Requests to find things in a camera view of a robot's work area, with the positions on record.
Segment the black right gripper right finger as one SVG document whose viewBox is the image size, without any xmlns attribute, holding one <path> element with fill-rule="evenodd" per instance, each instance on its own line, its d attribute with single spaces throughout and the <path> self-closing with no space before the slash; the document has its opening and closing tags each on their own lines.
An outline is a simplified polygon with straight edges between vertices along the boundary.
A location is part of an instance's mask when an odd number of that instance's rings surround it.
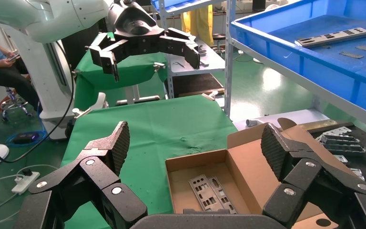
<svg viewBox="0 0 366 229">
<path fill-rule="evenodd" d="M 261 151 L 279 181 L 263 214 L 291 228 L 307 203 L 341 229 L 366 229 L 366 182 L 324 162 L 306 143 L 285 138 L 272 124 Z"/>
</svg>

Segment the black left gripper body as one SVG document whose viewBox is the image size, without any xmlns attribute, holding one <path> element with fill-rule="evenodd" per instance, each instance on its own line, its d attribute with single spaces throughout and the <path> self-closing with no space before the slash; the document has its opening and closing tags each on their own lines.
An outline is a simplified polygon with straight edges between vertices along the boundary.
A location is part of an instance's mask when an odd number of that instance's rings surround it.
<svg viewBox="0 0 366 229">
<path fill-rule="evenodd" d="M 115 41 L 126 41 L 121 48 L 126 55 L 161 51 L 160 37 L 165 35 L 165 31 L 138 3 L 115 0 L 109 8 L 108 19 Z"/>
</svg>

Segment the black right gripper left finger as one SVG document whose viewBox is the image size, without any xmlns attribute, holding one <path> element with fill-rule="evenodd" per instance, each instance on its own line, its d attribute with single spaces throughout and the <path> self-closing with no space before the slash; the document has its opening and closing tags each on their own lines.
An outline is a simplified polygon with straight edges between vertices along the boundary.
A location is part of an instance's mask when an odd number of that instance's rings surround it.
<svg viewBox="0 0 366 229">
<path fill-rule="evenodd" d="M 148 211 L 119 177 L 129 145 L 126 121 L 109 136 L 90 141 L 75 160 L 31 184 L 14 227 L 62 229 L 90 202 L 111 228 L 131 228 Z"/>
</svg>

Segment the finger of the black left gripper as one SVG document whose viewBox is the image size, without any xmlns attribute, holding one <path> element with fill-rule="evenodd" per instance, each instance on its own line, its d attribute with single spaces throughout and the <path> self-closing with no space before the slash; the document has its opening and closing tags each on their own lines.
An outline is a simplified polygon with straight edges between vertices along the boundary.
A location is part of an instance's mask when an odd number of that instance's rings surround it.
<svg viewBox="0 0 366 229">
<path fill-rule="evenodd" d="M 182 56 L 194 69 L 199 69 L 199 45 L 194 40 L 195 36 L 175 28 L 168 28 L 164 35 L 159 37 L 159 52 Z"/>
<path fill-rule="evenodd" d="M 117 41 L 107 33 L 99 33 L 89 46 L 92 62 L 102 67 L 105 74 L 112 74 L 115 82 L 120 79 L 117 63 L 128 57 L 127 43 L 126 39 Z"/>
</svg>

